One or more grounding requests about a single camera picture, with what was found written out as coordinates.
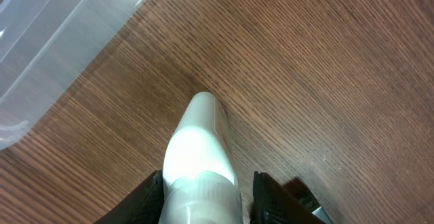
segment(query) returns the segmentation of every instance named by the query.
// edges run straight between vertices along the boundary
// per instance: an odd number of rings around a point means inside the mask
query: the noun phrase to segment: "translucent plastic box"
[[[0,0],[0,149],[19,141],[144,0]]]

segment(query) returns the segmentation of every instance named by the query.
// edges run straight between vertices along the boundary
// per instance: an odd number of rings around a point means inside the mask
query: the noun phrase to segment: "brown wooden surface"
[[[95,221],[162,167],[202,90],[245,217],[259,170],[300,177],[335,223],[434,223],[434,0],[148,0],[0,153],[1,221]]]

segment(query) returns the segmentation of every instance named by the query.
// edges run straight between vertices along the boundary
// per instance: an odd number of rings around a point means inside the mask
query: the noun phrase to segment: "white cylindrical object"
[[[166,149],[160,224],[242,223],[227,130],[217,98],[209,92],[196,94]]]

